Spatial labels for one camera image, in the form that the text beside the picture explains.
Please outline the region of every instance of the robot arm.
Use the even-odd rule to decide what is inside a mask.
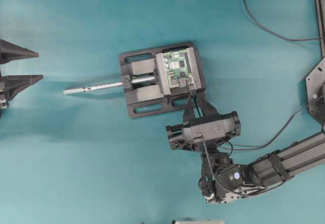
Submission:
[[[229,203],[272,190],[296,174],[325,163],[325,133],[322,131],[291,146],[276,150],[248,165],[235,164],[218,147],[240,135],[236,112],[220,115],[204,98],[202,117],[195,117],[189,97],[183,124],[167,126],[172,150],[201,152],[202,169],[199,188],[207,203]]]
[[[283,150],[260,157],[249,165],[234,164],[228,154],[223,152],[217,151],[209,154],[209,157],[215,180],[203,152],[199,187],[207,203],[228,203],[260,195],[291,180],[298,173],[324,164],[325,134],[322,130]]]

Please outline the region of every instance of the black 3d printed part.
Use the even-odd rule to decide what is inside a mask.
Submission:
[[[5,64],[12,60],[34,57],[39,57],[39,54],[7,41],[0,40],[0,64]],[[37,83],[42,78],[43,75],[16,75],[2,77],[0,73],[0,116],[1,110],[8,107],[8,101],[12,100],[18,93]]]
[[[186,42],[121,54],[119,57],[124,95],[130,118],[183,110],[192,85],[204,97],[206,83],[199,52]],[[153,75],[155,81],[132,84],[134,76]]]

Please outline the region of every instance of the circuit board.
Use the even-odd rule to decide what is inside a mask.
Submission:
[[[163,53],[170,88],[186,87],[192,83],[186,49]]]

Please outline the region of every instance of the black metal bracket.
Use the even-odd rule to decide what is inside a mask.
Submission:
[[[325,0],[315,0],[319,36],[325,37]],[[308,103],[324,94],[325,84],[325,42],[320,40],[323,59],[306,77]],[[325,123],[325,101],[319,100],[308,107],[309,114],[321,125]]]

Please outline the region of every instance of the electronic component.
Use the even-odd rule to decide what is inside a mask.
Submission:
[[[163,53],[163,57],[169,87],[186,87],[186,78],[192,76],[190,66],[187,65],[187,50],[181,49]]]

